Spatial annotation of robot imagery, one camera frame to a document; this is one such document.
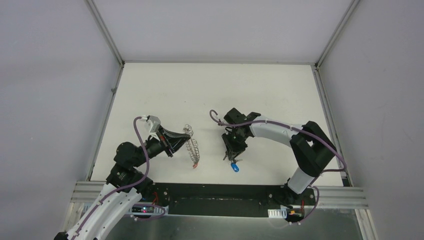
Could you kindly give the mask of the metal disc with key rings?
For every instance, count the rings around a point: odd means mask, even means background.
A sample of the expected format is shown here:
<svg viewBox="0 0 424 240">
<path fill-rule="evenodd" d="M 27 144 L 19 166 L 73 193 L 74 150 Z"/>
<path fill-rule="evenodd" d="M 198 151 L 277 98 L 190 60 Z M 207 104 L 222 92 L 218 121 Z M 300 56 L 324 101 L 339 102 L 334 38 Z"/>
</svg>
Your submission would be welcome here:
<svg viewBox="0 0 424 240">
<path fill-rule="evenodd" d="M 199 151 L 199 144 L 196 139 L 194 139 L 194 131 L 192 129 L 192 126 L 189 124 L 186 124 L 183 128 L 183 131 L 185 134 L 190 136 L 190 139 L 185 143 L 186 149 L 189 153 L 190 159 L 194 164 L 199 165 L 200 161 L 200 151 Z"/>
</svg>

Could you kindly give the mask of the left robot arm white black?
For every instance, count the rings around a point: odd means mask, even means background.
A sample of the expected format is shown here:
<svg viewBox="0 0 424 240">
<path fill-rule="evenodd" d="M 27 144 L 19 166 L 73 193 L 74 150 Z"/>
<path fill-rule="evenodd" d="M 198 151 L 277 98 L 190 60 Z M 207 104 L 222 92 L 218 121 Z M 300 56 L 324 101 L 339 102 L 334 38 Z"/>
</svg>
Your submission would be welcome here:
<svg viewBox="0 0 424 240">
<path fill-rule="evenodd" d="M 81 219 L 68 231 L 59 232 L 56 240 L 104 240 L 119 220 L 137 202 L 147 202 L 154 195 L 153 180 L 138 167 L 150 164 L 161 153 L 172 157 L 192 138 L 192 130 L 172 132 L 159 127 L 157 137 L 149 136 L 142 145 L 121 143 L 114 157 L 114 166 L 106 183 Z"/>
</svg>

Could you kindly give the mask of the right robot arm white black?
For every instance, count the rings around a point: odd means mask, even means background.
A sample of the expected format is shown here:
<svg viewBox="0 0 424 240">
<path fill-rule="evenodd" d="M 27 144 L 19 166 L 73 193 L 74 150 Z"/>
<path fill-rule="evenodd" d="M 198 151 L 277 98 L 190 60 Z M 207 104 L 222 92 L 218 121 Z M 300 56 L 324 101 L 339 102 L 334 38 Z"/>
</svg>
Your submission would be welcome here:
<svg viewBox="0 0 424 240">
<path fill-rule="evenodd" d="M 226 148 L 225 158 L 235 172 L 239 170 L 238 156 L 248 147 L 248 138 L 264 138 L 292 149 L 297 169 L 285 184 L 283 192 L 284 200 L 290 205 L 303 200 L 306 188 L 335 157 L 335 146 L 314 121 L 289 125 L 257 112 L 245 115 L 232 108 L 218 123 L 225 126 L 226 132 L 221 136 Z"/>
</svg>

